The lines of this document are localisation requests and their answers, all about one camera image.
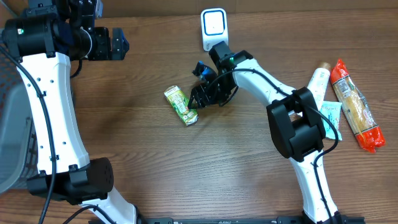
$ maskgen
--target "red package end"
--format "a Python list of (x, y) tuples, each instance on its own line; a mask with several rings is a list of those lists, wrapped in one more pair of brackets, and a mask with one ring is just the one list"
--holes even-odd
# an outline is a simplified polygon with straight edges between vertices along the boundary
[(331, 84), (334, 84), (337, 80), (346, 77), (347, 75), (349, 74), (346, 65), (344, 64), (342, 59), (339, 58), (333, 71), (331, 71), (330, 82)]
[(371, 153), (376, 153), (375, 147), (386, 145), (386, 140), (379, 126), (363, 132), (362, 135), (366, 141), (360, 134), (355, 136), (356, 140), (363, 149)]

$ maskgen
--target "red and yellow plastic bag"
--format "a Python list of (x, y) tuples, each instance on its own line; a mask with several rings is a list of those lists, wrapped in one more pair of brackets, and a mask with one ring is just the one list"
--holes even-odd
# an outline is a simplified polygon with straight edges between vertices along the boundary
[(337, 98), (343, 104), (343, 111), (359, 145), (371, 153), (376, 147), (386, 144), (379, 125), (373, 119), (368, 102), (354, 85), (344, 62), (339, 59), (330, 75), (330, 81)]

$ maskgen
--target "brown tabletop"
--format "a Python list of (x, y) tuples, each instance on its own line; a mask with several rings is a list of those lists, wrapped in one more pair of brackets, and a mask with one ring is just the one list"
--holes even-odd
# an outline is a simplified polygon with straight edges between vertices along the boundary
[[(84, 62), (73, 79), (76, 116), (90, 158), (108, 157), (114, 185), (147, 217), (272, 218), (299, 215), (302, 194), (289, 160), (275, 149), (265, 108), (239, 90), (224, 108), (200, 110), (186, 128), (163, 91), (189, 95), (202, 49), (200, 17), (102, 19), (122, 27), (130, 51), (122, 62)], [(247, 50), (286, 85), (307, 86), (320, 61), (342, 58), (369, 101), (387, 146), (361, 149), (341, 114), (343, 136), (325, 156), (339, 211), (368, 223), (398, 222), (398, 9), (228, 15), (229, 45)], [(336, 101), (329, 85), (326, 100)], [(324, 140), (325, 147), (331, 140)], [(44, 199), (26, 190), (0, 196), (0, 222), (37, 223)], [(50, 204), (47, 223), (79, 207)], [(74, 223), (87, 223), (90, 212)]]

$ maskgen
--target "white bottle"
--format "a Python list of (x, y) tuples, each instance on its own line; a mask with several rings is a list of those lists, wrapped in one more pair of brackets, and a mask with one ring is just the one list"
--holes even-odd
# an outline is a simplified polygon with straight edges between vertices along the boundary
[(323, 99), (325, 98), (326, 88), (330, 77), (331, 66), (329, 63), (321, 62), (318, 68), (312, 75), (308, 89), (312, 92), (312, 95), (317, 104), (318, 111), (321, 110)]

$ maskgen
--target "gray plastic object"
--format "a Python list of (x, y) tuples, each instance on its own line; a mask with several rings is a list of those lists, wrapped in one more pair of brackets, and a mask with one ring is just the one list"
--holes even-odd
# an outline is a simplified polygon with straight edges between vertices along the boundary
[[(4, 47), (1, 36), (0, 44)], [(0, 194), (26, 189), (26, 180), (37, 173), (29, 98), (15, 65), (0, 54)]]

